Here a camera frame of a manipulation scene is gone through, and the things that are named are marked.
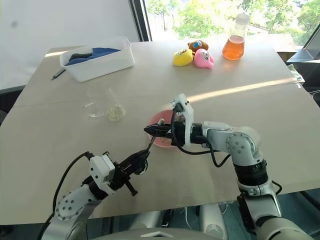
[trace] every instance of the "white storage bin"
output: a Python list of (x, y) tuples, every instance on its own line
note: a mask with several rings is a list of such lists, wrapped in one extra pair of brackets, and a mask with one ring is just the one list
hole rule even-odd
[[(89, 54), (93, 52), (92, 48), (112, 48), (119, 49), (120, 51), (65, 66), (72, 54)], [(60, 55), (61, 67), (67, 70), (78, 82), (85, 82), (102, 75), (126, 69), (134, 64), (135, 60), (131, 51), (131, 44), (124, 36), (76, 48)]]

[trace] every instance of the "brown plush toy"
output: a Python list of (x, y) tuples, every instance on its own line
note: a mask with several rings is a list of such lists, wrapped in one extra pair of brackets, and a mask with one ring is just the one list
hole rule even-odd
[(209, 46), (204, 41), (197, 40), (193, 42), (188, 43), (189, 49), (192, 50), (192, 52), (196, 52), (198, 49), (205, 49), (208, 50)]

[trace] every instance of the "plush toy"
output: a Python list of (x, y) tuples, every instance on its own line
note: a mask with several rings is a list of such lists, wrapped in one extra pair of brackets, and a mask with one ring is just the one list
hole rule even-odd
[(198, 49), (194, 55), (194, 64), (199, 68), (212, 69), (214, 67), (214, 57), (204, 49)]
[(209, 48), (208, 44), (206, 44), (204, 41), (201, 41), (201, 40), (189, 42), (189, 43), (188, 43), (188, 47), (189, 47), (189, 49), (191, 49), (192, 52), (194, 52), (194, 53), (195, 53), (198, 49), (208, 50), (208, 48)]
[(182, 67), (190, 64), (194, 59), (191, 49), (182, 49), (173, 55), (173, 64)]

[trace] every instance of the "blue fabric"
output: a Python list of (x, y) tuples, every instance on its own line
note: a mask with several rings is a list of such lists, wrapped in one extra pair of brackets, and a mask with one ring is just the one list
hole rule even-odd
[(120, 50), (114, 49), (114, 48), (95, 47), (95, 48), (92, 48), (92, 56), (89, 56), (88, 58), (75, 58), (69, 61), (65, 66), (82, 63), (90, 59), (96, 59), (105, 55), (116, 53), (118, 51)]

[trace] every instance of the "white wall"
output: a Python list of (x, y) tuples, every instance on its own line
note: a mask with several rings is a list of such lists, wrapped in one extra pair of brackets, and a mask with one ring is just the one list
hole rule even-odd
[(128, 0), (0, 1), (0, 89), (25, 85), (50, 48), (139, 41)]

